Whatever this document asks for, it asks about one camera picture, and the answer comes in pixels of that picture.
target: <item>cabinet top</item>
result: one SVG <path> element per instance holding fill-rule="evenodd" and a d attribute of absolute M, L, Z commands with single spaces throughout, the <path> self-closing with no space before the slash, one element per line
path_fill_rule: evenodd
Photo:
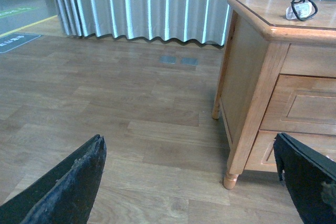
<path fill-rule="evenodd" d="M 228 0 L 266 40 L 336 45 L 336 2 L 316 1 L 318 13 L 310 20 L 286 19 L 291 0 Z"/>

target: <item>metal floor plate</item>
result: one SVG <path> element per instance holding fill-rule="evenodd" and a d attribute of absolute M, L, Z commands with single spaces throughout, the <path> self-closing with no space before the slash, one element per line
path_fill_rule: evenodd
<path fill-rule="evenodd" d="M 181 63 L 182 64 L 185 64 L 185 65 L 193 65 L 193 66 L 197 66 L 198 65 L 198 60 L 195 59 L 195 58 L 183 58 L 181 60 Z"/>
<path fill-rule="evenodd" d="M 160 57 L 161 63 L 168 63 L 168 64 L 175 64 L 176 63 L 176 57 L 164 55 Z"/>

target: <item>green floor marking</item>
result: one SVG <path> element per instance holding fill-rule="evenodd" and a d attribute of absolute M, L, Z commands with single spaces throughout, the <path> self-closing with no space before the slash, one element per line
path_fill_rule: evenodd
<path fill-rule="evenodd" d="M 0 10 L 0 18 L 13 16 L 19 13 L 24 13 L 29 10 L 35 10 L 35 9 L 37 8 L 36 7 L 20 7 L 20 8 L 10 9 L 10 10 Z"/>

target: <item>wooden panel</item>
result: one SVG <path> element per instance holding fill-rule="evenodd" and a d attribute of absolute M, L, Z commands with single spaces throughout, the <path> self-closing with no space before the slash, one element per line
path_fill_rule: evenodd
<path fill-rule="evenodd" d="M 245 169 L 268 172 L 277 171 L 273 150 L 273 142 L 277 133 L 259 131 Z M 288 134 L 319 153 L 328 155 L 331 159 L 336 160 L 336 137 L 298 133 Z"/>
<path fill-rule="evenodd" d="M 232 142 L 240 138 L 267 47 L 251 25 L 238 17 L 221 96 Z"/>
<path fill-rule="evenodd" d="M 336 77 L 336 47 L 291 44 L 281 73 Z"/>
<path fill-rule="evenodd" d="M 336 135 L 336 79 L 281 75 L 260 129 Z"/>
<path fill-rule="evenodd" d="M 264 117 L 266 107 L 288 51 L 288 43 L 271 43 L 267 49 L 258 83 L 248 109 L 244 128 L 238 141 L 233 142 L 227 161 L 226 174 L 241 174 Z"/>
<path fill-rule="evenodd" d="M 234 32 L 235 32 L 235 26 L 236 26 L 237 18 L 238 18 L 238 14 L 235 11 L 232 11 L 230 28 L 229 28 L 229 31 L 227 33 L 227 39 L 226 39 L 226 43 L 225 43 L 224 54 L 223 54 L 223 57 L 222 57 L 222 63 L 220 64 L 220 72 L 219 72 L 219 76 L 218 76 L 214 107 L 212 109 L 212 118 L 216 119 L 216 120 L 219 118 L 219 111 L 220 111 L 219 101 L 221 99 L 221 94 L 222 94 L 222 91 L 223 91 L 223 83 L 224 83 L 224 78 L 225 78 L 225 74 L 226 74 L 227 65 L 228 65 L 229 58 L 230 58 L 230 52 L 231 52 L 232 42 L 233 42 L 233 38 L 234 38 Z"/>

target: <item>yellow floor line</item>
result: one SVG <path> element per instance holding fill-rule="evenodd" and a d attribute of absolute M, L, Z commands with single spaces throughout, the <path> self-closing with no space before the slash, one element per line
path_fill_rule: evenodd
<path fill-rule="evenodd" d="M 4 36 L 6 36 L 6 35 L 8 35 L 8 34 L 15 33 L 16 31 L 20 31 L 20 30 L 25 29 L 25 28 L 27 28 L 27 27 L 37 25 L 37 24 L 39 24 L 39 23 L 42 23 L 42 22 L 44 22 L 44 21 L 47 21 L 47 20 L 50 20 L 50 19 L 52 19 L 52 18 L 56 18 L 56 17 L 57 17 L 57 15 L 55 15 L 55 16 L 53 16 L 53 17 L 49 17 L 49 18 L 42 19 L 42 20 L 40 20 L 40 21 L 38 21 L 38 22 L 32 23 L 32 24 L 27 25 L 27 26 L 23 26 L 23 27 L 20 27 L 20 28 L 17 28 L 17 29 L 8 31 L 8 32 L 6 32 L 6 33 L 4 33 L 4 34 L 0 34 L 0 37 L 4 37 Z"/>

